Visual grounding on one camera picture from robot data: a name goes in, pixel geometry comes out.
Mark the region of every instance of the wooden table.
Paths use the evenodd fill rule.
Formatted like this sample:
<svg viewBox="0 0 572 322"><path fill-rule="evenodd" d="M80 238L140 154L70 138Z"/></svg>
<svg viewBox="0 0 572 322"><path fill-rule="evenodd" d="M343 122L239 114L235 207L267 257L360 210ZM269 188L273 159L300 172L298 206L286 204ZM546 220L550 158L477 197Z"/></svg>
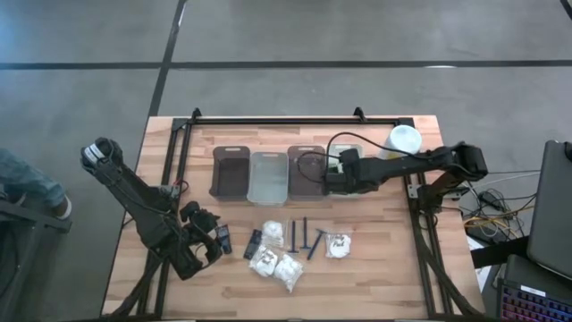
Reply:
<svg viewBox="0 0 572 322"><path fill-rule="evenodd" d="M423 135L424 149L442 145L435 116L412 117ZM149 119L137 169L137 174L148 184L161 181L171 123L171 117ZM390 130L391 126L386 125L193 126L185 173L189 190L182 195L181 205L196 200L203 208L220 216L219 224L230 227L233 253L224 255L188 281L179 280L171 271L164 318L425 317L416 249L400 178L389 180L377 192L356 198L288 201L282 208L255 207L248 202L219 202L208 193L213 149L217 146L246 145L251 152L286 152L291 145L325 146L328 139L340 131L353 131L383 143ZM340 137L335 143L357 143L362 145L366 155L378 153L376 147L352 137ZM180 148L175 151L172 178ZM429 173L427 180L431 182L438 175L438 172ZM455 203L447 203L447 206L455 207ZM263 278L248 268L242 255L252 230L259 229L264 221L295 219L301 227L304 216L308 217L310 242L314 241L318 227L353 230L351 254L343 259L326 258L323 243L309 262L305 261L306 252L301 252L298 258L305 262L304 274L293 293L288 293L280 281ZM438 216L437 231L446 271L472 305L484 310L461 218L454 210L444 210ZM301 246L301 233L298 237ZM146 255L147 250L139 241L135 225L128 225L119 240L104 313L117 308L139 280ZM434 275L432 285L439 308L441 301ZM156 283L152 285L149 310L153 309L155 295Z"/></svg>

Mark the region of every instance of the concrete floor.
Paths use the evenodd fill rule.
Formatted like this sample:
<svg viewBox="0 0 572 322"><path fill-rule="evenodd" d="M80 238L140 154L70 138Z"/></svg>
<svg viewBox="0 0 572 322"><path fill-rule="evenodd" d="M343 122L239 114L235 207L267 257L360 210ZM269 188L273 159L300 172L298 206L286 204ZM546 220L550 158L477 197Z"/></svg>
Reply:
<svg viewBox="0 0 572 322"><path fill-rule="evenodd" d="M161 62L176 5L0 0L0 63ZM173 61L572 59L571 29L558 0L189 0ZM79 150L114 138L134 166L158 73L0 71L0 145L74 203L71 232L38 258L20 321L98 315L122 209L80 168ZM437 114L445 143L482 147L491 171L538 169L546 140L572 138L571 81L572 67L172 70L158 113ZM523 196L536 180L491 187Z"/></svg>

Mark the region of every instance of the person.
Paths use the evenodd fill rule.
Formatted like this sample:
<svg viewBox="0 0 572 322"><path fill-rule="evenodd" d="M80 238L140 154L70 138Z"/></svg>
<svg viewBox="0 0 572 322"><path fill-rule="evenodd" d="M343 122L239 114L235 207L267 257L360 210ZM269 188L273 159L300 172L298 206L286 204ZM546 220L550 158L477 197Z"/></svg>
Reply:
<svg viewBox="0 0 572 322"><path fill-rule="evenodd" d="M67 219L72 213L72 202L59 182L6 148L0 148L0 183L8 201L13 204L21 206L27 197L38 198L58 219Z"/></svg>

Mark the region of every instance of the person's leg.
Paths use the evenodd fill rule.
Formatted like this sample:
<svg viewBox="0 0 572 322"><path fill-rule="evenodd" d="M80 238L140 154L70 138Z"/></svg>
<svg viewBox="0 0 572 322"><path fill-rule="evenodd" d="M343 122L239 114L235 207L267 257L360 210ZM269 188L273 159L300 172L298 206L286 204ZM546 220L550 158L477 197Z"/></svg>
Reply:
<svg viewBox="0 0 572 322"><path fill-rule="evenodd" d="M15 198L26 193L42 199L58 217L67 217L72 209L63 186L5 148L0 148L0 183L4 192Z"/></svg>

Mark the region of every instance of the metal frame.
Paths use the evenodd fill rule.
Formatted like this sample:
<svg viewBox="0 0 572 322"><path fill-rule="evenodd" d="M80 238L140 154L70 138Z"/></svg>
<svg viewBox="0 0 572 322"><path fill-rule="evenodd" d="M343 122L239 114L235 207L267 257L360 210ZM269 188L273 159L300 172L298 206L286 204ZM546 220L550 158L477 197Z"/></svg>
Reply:
<svg viewBox="0 0 572 322"><path fill-rule="evenodd" d="M36 253L46 229L55 229L59 233L68 233L72 222L40 214L34 210L22 208L3 200L0 200L0 216L5 217L9 225L23 224L30 229L19 263L14 263L14 265L17 265L17 270L13 276L12 283L8 287L2 303L0 303L0 321L12 321L22 287L34 264Z"/></svg>
<svg viewBox="0 0 572 322"><path fill-rule="evenodd" d="M183 142L181 146L181 158L179 160L179 167L177 169L177 180L183 178L184 169L186 166L187 155L189 151L190 144L190 133L193 125L233 125L233 124L253 124L253 125L269 125L269 124L378 124L378 125L401 125L406 124L409 126L415 126L413 118L410 117L395 117L395 118L366 118L364 112L361 108L357 107L351 117L342 118L320 118L320 117L291 117L291 118L272 118L272 117L260 117L260 118L199 118L202 116L200 110L195 109L191 118L175 118L172 120L171 136L169 138L169 146L167 147L167 155L165 157L163 179L161 184L168 184L169 177L172 168L172 160L174 155L174 148L177 141L177 133L179 130L184 128ZM426 183L425 175L418 174L417 180L421 184ZM408 185L412 183L411 176L403 177L403 182L405 186L405 191L407 191ZM413 238L416 245L417 259L419 265L419 273L421 276L421 284L424 290L425 296L425 306L427 309L427 316L434 316L436 313L435 300L433 297L433 288L431 286L431 278L429 276L429 270L426 261L420 255L420 248L424 246L425 240L422 234L421 224L419 223L420 214L416 209L416 200L411 198L408 193L406 193L408 199L409 214L411 217L411 227L413 231ZM427 220L427 230L429 234L429 241L432 253L439 263L439 265L444 270L441 248L439 245L439 238L437 236L437 230L435 225L432 225L429 220ZM149 261L153 260L151 257L147 256L146 266L149 265ZM137 307L136 316L132 318L144 318L146 320L151 319L161 319L163 315L164 308L164 296L167 287L167 276L169 272L169 263L164 262L161 268L161 273L159 276L159 283L156 295L156 305L153 313L147 313L147 302L148 302L148 289L145 291L144 296L140 299L139 305ZM441 281L437 280L441 298L444 314L453 314L452 306L450 302L450 295L445 291L444 286Z"/></svg>

